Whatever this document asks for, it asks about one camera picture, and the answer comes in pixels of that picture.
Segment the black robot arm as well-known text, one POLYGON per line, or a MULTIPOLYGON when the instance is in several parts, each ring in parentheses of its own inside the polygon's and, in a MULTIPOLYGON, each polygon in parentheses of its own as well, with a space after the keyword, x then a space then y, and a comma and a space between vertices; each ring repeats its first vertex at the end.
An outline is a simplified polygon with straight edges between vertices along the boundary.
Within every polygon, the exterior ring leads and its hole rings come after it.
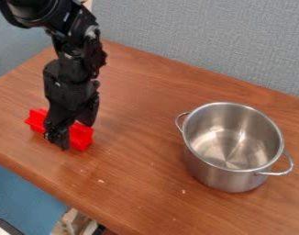
POLYGON ((66 150, 70 125, 89 127, 97 117, 97 77, 107 64, 97 18, 81 0, 0 0, 0 13, 12 26, 42 28, 52 38, 56 59, 42 69, 44 139, 66 150))

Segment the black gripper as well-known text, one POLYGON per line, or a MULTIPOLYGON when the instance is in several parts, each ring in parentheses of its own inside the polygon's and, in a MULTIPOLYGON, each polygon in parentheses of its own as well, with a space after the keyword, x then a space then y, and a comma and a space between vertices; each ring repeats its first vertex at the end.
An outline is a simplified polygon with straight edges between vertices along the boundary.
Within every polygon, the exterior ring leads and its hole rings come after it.
POLYGON ((44 119, 44 138, 62 151, 69 149, 69 130, 74 120, 95 124, 100 82, 78 60, 52 60, 42 69, 44 95, 49 111, 44 119))

